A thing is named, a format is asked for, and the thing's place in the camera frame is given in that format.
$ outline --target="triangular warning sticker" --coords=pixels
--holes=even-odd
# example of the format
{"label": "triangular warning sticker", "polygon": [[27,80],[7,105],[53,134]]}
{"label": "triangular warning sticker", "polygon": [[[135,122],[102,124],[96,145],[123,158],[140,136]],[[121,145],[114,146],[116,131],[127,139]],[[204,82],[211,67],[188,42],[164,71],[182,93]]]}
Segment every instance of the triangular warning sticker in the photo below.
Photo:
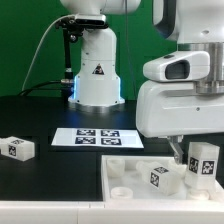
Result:
{"label": "triangular warning sticker", "polygon": [[103,69],[102,69],[102,66],[101,64],[98,64],[95,68],[95,70],[93,71],[92,74],[95,74],[95,75],[104,75],[104,72],[103,72]]}

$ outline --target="robot camera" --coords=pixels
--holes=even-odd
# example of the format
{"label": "robot camera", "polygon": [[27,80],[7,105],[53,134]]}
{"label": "robot camera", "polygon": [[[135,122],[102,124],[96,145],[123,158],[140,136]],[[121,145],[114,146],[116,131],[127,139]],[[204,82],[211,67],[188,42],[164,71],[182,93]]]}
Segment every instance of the robot camera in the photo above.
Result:
{"label": "robot camera", "polygon": [[76,14],[75,23],[84,26],[103,27],[106,24],[106,16]]}

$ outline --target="black table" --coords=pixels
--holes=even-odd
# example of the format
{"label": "black table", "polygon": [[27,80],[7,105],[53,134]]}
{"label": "black table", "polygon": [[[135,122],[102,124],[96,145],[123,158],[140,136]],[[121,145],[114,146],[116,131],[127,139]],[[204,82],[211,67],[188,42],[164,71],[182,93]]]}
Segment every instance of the black table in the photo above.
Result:
{"label": "black table", "polygon": [[[101,201],[103,154],[173,156],[165,139],[143,137],[144,149],[51,146],[58,127],[136,130],[135,101],[110,114],[75,111],[53,97],[5,96],[0,105],[0,137],[33,141],[36,149],[26,162],[0,156],[0,200]],[[187,151],[190,141],[205,139],[221,147],[217,179],[223,185],[223,134],[187,136],[182,147]]]}

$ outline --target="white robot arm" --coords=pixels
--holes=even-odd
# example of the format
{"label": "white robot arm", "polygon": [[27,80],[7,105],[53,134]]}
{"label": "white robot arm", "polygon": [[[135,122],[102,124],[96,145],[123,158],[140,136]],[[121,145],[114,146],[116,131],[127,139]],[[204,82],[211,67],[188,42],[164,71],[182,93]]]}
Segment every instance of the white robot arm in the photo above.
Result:
{"label": "white robot arm", "polygon": [[178,51],[144,65],[150,81],[139,92],[137,128],[168,139],[223,132],[224,0],[153,3],[156,29]]}
{"label": "white robot arm", "polygon": [[136,10],[141,0],[61,0],[75,22],[90,25],[82,38],[81,70],[75,77],[71,107],[89,112],[107,112],[124,104],[120,97],[120,78],[115,72],[116,36],[110,29],[91,29],[104,25],[104,14],[124,14]]}
{"label": "white robot arm", "polygon": [[[124,14],[126,0],[60,0],[71,13],[77,14]],[[141,0],[127,0],[127,11],[135,11]]]}

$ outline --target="white cube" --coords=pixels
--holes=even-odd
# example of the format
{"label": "white cube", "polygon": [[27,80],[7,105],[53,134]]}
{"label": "white cube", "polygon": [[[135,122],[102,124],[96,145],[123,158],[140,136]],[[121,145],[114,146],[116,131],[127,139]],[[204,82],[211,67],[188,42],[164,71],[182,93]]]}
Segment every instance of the white cube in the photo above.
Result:
{"label": "white cube", "polygon": [[180,189],[181,176],[161,163],[139,161],[136,169],[142,174],[143,181],[165,195],[175,194]]}
{"label": "white cube", "polygon": [[219,147],[205,142],[191,142],[185,183],[197,190],[215,188]]}
{"label": "white cube", "polygon": [[26,161],[35,156],[34,143],[9,137],[1,141],[1,154],[20,161]]}

